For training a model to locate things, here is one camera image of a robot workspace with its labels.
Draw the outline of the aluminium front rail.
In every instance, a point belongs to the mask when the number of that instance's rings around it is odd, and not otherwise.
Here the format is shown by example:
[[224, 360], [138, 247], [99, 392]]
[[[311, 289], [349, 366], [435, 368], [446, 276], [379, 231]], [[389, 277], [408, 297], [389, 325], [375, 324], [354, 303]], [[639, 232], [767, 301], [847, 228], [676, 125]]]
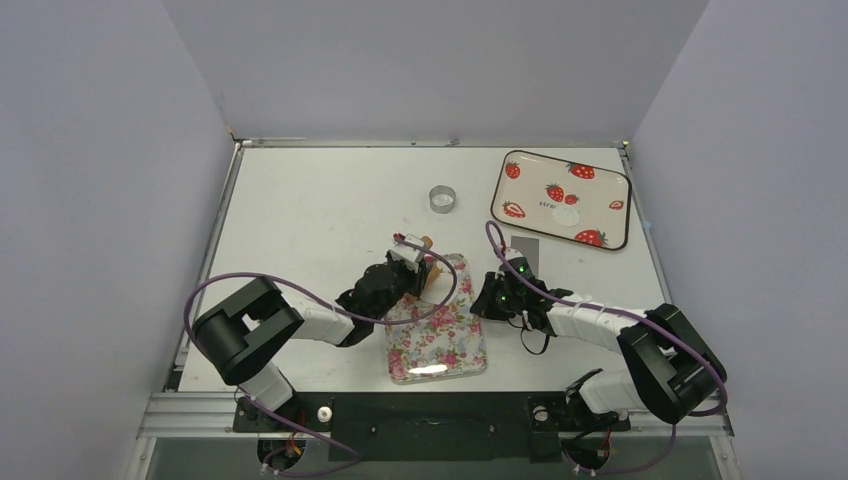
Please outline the aluminium front rail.
[[[226, 392], [154, 393], [150, 396], [139, 438], [237, 437], [233, 395]], [[731, 437], [726, 416], [687, 417], [676, 426], [679, 437]]]

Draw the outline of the flat round dumpling wrapper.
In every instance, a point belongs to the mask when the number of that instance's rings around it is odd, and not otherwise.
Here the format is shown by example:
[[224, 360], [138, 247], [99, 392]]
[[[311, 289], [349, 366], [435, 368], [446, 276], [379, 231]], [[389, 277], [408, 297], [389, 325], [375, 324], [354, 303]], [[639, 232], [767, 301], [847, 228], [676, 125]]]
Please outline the flat round dumpling wrapper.
[[580, 223], [580, 212], [574, 205], [559, 205], [552, 210], [553, 220], [563, 227], [575, 227]]

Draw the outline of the strawberry pattern tray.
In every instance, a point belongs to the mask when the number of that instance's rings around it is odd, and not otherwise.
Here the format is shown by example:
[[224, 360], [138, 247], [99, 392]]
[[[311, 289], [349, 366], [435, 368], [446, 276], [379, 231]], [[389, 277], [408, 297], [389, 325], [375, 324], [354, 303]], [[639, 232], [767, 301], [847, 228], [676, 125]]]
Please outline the strawberry pattern tray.
[[[507, 226], [606, 251], [629, 240], [632, 183], [623, 173], [525, 150], [503, 159], [490, 205]], [[552, 218], [559, 205], [574, 205], [580, 223], [563, 227]]]

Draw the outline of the metal spatula wooden handle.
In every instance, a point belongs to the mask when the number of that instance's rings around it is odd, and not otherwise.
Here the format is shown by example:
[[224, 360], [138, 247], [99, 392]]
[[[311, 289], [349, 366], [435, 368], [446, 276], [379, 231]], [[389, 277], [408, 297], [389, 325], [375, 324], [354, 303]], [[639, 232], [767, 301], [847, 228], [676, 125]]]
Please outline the metal spatula wooden handle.
[[513, 235], [510, 238], [509, 257], [526, 259], [530, 271], [539, 273], [540, 240], [533, 237]]

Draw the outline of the white dough piece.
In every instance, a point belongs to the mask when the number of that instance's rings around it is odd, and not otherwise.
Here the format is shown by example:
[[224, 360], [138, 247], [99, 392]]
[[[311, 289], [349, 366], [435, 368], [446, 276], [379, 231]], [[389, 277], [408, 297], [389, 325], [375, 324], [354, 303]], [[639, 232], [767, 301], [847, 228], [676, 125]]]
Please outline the white dough piece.
[[450, 305], [458, 295], [459, 287], [452, 289], [454, 284], [453, 275], [441, 262], [432, 261], [428, 263], [431, 267], [425, 280], [425, 285], [419, 295], [411, 295], [412, 300], [424, 302], [431, 305]]

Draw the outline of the floral pattern tray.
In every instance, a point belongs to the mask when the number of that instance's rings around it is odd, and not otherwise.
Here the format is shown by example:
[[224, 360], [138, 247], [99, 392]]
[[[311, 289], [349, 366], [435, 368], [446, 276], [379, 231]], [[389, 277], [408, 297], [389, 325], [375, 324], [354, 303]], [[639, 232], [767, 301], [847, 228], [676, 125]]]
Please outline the floral pattern tray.
[[445, 258], [458, 276], [456, 300], [425, 316], [435, 305], [404, 298], [386, 315], [387, 368], [397, 383], [417, 383], [483, 372], [488, 364], [481, 319], [470, 312], [474, 284], [466, 257]]

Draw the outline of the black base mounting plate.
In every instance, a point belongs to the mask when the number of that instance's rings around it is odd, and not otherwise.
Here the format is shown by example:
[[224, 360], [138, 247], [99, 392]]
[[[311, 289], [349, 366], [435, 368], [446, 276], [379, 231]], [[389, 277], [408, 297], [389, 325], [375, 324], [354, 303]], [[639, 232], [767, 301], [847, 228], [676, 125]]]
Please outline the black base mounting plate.
[[366, 461], [559, 460], [631, 425], [580, 413], [562, 392], [299, 393], [280, 415], [359, 452]]

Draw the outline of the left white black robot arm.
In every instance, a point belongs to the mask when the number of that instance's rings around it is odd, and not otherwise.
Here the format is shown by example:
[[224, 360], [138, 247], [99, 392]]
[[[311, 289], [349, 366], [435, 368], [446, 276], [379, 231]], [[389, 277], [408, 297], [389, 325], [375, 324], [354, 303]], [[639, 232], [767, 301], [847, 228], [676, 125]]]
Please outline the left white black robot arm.
[[296, 390], [272, 363], [285, 343], [295, 338], [340, 348], [359, 344], [400, 300], [424, 291], [434, 268], [423, 256], [411, 263], [387, 255], [327, 311], [297, 309], [270, 277], [259, 275], [200, 315], [189, 335], [225, 384], [259, 403], [259, 416], [272, 429], [285, 430], [297, 420], [299, 406]]

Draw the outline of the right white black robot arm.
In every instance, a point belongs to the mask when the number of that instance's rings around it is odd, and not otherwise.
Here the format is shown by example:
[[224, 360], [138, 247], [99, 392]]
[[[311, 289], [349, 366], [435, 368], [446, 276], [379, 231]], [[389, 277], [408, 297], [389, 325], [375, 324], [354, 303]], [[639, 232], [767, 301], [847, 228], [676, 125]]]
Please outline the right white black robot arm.
[[573, 338], [621, 356], [623, 369], [596, 368], [566, 388], [564, 413], [578, 427], [634, 410], [676, 425], [702, 415], [699, 407], [712, 395], [726, 394], [724, 366], [685, 314], [669, 303], [625, 309], [549, 289], [526, 258], [516, 257], [486, 274], [471, 311], [488, 320], [516, 319], [523, 329], [548, 339]]

